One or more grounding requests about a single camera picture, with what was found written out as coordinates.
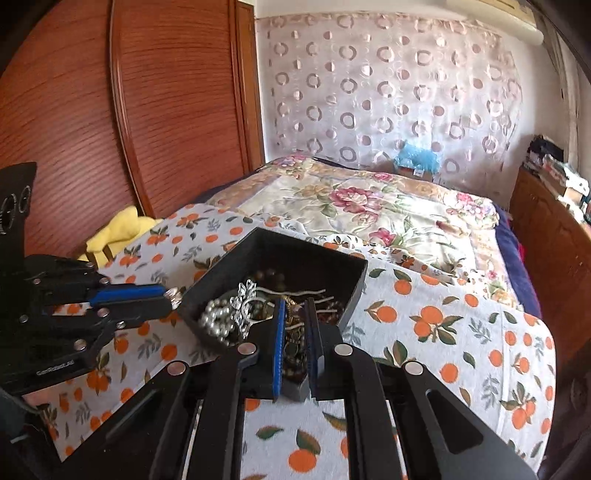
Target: bedspread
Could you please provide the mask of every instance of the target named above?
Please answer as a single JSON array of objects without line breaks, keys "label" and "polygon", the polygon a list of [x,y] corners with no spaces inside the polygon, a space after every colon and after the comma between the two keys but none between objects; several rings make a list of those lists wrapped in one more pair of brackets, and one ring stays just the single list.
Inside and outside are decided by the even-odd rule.
[{"label": "bedspread", "polygon": [[[203,204],[171,215],[102,272],[113,283],[188,287],[257,226],[367,258],[365,288],[345,341],[391,365],[411,358],[426,364],[533,469],[539,467],[553,412],[555,354],[550,332],[530,315],[377,258],[372,245],[347,248],[346,234],[336,245],[296,220],[252,218]],[[193,365],[212,357],[172,313],[118,332],[96,370],[27,400],[50,404],[44,419],[65,459],[174,359]],[[348,478],[344,416],[341,401],[247,400],[241,478]]]},{"label": "bedspread", "polygon": [[373,253],[388,262],[420,273],[431,267],[442,281],[519,306],[495,239],[499,216],[486,198],[292,155],[208,203],[291,218],[321,238],[347,233],[375,244]]}]

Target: red fabric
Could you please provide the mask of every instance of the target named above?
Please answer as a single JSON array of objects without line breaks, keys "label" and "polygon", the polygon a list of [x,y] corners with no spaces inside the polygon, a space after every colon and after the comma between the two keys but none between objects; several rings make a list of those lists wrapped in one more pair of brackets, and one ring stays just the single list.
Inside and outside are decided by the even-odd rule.
[{"label": "red fabric", "polygon": [[517,244],[517,250],[519,252],[519,258],[522,262],[525,262],[525,247],[519,243]]}]

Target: pillow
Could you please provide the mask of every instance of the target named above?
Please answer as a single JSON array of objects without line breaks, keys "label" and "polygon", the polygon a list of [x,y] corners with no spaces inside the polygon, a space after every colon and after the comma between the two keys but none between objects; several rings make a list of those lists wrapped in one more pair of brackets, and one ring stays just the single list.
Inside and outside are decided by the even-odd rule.
[{"label": "pillow", "polygon": [[439,161],[435,153],[431,150],[415,147],[408,142],[406,142],[404,148],[394,158],[394,163],[398,167],[413,168],[431,173],[437,173],[439,171]]}]

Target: yellow cloth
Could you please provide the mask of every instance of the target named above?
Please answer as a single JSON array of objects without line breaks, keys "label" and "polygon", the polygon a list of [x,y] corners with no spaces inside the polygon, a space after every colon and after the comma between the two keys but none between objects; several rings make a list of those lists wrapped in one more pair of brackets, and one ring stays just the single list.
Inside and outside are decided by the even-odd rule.
[{"label": "yellow cloth", "polygon": [[[115,256],[161,221],[162,219],[138,217],[135,206],[127,207],[86,242],[86,251],[95,256],[99,268],[103,267],[108,262],[104,253],[106,247]],[[78,260],[88,261],[88,256],[82,255]]]}]

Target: sheer curtain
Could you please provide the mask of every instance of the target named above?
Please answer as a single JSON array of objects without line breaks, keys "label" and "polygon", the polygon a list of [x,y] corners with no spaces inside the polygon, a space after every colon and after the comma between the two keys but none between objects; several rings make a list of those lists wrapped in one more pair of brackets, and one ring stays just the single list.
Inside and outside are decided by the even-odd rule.
[{"label": "sheer curtain", "polygon": [[564,159],[575,170],[579,170],[579,65],[569,47],[558,34],[554,26],[543,19],[538,22],[544,33],[544,46],[548,50],[552,64],[560,77],[563,101],[568,112],[568,142],[559,145],[564,148]]}]

